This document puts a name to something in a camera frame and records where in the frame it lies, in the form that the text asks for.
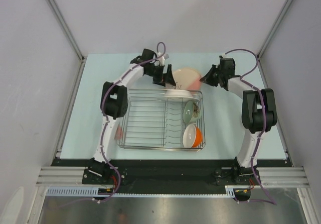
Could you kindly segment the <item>cream and pink plate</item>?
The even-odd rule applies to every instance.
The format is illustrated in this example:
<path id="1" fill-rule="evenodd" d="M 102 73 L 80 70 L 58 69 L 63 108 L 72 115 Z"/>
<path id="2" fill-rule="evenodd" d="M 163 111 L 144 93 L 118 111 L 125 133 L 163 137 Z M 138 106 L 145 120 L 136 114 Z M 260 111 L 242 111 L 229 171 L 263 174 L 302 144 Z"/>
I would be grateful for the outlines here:
<path id="1" fill-rule="evenodd" d="M 200 90 L 202 83 L 200 82 L 201 74 L 199 71 L 185 67 L 173 72 L 176 82 L 175 89 L 181 90 Z"/>

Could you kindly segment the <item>white deep plate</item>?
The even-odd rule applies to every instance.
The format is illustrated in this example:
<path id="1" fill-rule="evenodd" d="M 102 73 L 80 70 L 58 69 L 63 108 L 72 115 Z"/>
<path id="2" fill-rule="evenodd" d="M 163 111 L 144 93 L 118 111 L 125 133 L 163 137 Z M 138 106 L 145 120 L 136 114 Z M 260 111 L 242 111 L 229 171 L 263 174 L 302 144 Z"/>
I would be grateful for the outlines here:
<path id="1" fill-rule="evenodd" d="M 168 102 L 199 101 L 197 98 L 193 97 L 190 91 L 177 89 L 167 90 L 166 93 L 163 96 L 158 97 L 157 100 Z"/>

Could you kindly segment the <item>green ceramic bowl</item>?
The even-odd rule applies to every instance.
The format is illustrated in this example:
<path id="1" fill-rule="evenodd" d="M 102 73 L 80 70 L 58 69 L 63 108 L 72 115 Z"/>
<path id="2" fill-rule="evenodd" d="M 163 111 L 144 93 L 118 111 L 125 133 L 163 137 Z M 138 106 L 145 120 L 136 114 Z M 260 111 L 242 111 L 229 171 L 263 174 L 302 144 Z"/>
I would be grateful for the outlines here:
<path id="1" fill-rule="evenodd" d="M 183 121 L 185 124 L 196 123 L 201 118 L 201 109 L 193 101 L 188 101 L 183 111 Z"/>

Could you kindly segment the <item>orange and white bowl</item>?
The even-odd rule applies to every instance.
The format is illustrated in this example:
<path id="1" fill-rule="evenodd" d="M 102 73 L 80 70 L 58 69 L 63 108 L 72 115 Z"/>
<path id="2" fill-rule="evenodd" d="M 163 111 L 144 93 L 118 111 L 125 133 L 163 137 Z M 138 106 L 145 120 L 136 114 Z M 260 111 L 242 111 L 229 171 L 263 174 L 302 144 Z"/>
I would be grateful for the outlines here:
<path id="1" fill-rule="evenodd" d="M 185 148 L 196 148 L 202 140 L 203 135 L 200 129 L 194 124 L 189 124 L 183 134 L 183 146 Z"/>

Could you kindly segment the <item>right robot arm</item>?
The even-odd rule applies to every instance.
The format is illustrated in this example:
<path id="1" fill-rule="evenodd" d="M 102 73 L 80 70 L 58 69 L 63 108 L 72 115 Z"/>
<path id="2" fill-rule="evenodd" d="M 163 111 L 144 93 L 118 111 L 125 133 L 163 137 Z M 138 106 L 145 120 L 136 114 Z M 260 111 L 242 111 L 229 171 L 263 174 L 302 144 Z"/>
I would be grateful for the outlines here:
<path id="1" fill-rule="evenodd" d="M 274 91 L 259 89 L 235 74 L 235 60 L 220 56 L 218 65 L 212 65 L 200 82 L 220 86 L 242 100 L 241 122 L 245 129 L 244 139 L 233 166 L 223 178 L 236 184 L 247 184 L 258 176 L 257 154 L 264 135 L 277 124 Z"/>

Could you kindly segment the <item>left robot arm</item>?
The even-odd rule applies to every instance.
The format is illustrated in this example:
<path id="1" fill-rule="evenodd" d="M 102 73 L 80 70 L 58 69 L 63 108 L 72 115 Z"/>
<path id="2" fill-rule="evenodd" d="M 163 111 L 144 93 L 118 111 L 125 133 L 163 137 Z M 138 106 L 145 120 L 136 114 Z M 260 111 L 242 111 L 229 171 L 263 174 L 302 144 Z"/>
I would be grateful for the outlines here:
<path id="1" fill-rule="evenodd" d="M 175 86 L 172 74 L 172 66 L 168 65 L 164 72 L 165 60 L 168 55 L 165 51 L 154 52 L 144 49 L 142 54 L 132 59 L 129 68 L 114 82 L 105 82 L 102 89 L 100 109 L 103 115 L 102 131 L 99 144 L 94 157 L 90 159 L 88 171 L 93 174 L 95 180 L 104 184 L 110 180 L 111 170 L 117 171 L 110 163 L 108 152 L 121 118 L 128 109 L 128 90 L 144 75 L 152 77 L 152 82 L 165 86 Z"/>

